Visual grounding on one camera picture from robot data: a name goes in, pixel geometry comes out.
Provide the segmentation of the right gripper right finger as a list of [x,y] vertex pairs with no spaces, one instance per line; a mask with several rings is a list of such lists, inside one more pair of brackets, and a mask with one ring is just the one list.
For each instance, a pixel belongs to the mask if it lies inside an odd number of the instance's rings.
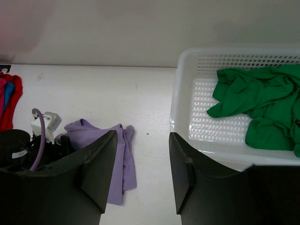
[[250,208],[253,194],[246,172],[206,156],[175,132],[169,135],[169,154],[178,215],[189,210],[229,215]]

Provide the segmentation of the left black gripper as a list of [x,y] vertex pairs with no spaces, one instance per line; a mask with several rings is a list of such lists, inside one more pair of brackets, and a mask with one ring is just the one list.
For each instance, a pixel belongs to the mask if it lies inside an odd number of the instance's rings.
[[[0,133],[0,166],[8,171],[29,170],[37,158],[41,136],[31,137],[29,133],[12,129]],[[72,153],[70,138],[62,136],[62,141],[45,143],[37,170]]]

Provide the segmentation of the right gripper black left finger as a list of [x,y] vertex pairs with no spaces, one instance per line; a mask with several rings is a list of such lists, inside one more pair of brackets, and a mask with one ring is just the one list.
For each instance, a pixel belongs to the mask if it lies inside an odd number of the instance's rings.
[[109,131],[90,145],[35,172],[42,178],[74,173],[73,185],[103,214],[106,209],[117,148],[117,132]]

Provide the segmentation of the purple t shirt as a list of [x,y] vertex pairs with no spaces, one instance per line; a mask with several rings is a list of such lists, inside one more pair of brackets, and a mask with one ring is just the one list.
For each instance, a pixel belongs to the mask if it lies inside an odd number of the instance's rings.
[[107,202],[122,205],[124,192],[137,188],[132,154],[133,126],[129,125],[124,128],[122,124],[117,124],[112,128],[100,129],[91,125],[87,120],[80,119],[67,124],[64,129],[66,132],[56,136],[56,142],[60,143],[60,137],[63,135],[68,136],[76,150],[88,146],[108,131],[115,130],[117,132],[117,152]]

